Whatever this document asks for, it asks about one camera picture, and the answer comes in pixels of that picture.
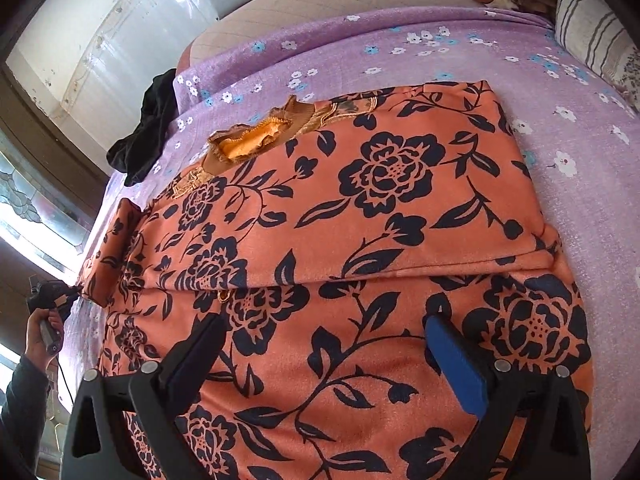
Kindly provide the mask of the person's left hand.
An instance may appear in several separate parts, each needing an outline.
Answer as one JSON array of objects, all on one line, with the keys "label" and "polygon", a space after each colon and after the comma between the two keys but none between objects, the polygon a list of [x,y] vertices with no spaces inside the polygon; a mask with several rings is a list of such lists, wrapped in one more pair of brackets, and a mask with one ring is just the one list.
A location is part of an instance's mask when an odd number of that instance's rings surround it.
[{"label": "person's left hand", "polygon": [[51,326],[61,334],[64,334],[64,330],[62,318],[58,310],[36,309],[29,315],[26,330],[25,356],[40,372],[45,373],[53,360],[53,356],[48,352],[42,338],[40,324],[43,321],[48,321]]}]

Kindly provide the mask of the left forearm dark sleeve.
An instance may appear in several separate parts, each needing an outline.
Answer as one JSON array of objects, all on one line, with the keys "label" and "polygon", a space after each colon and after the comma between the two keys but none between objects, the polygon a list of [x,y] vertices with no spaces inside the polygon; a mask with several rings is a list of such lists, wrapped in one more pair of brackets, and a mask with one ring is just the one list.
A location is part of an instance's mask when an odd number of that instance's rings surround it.
[{"label": "left forearm dark sleeve", "polygon": [[1,478],[35,479],[47,413],[49,379],[22,356],[1,408]]}]

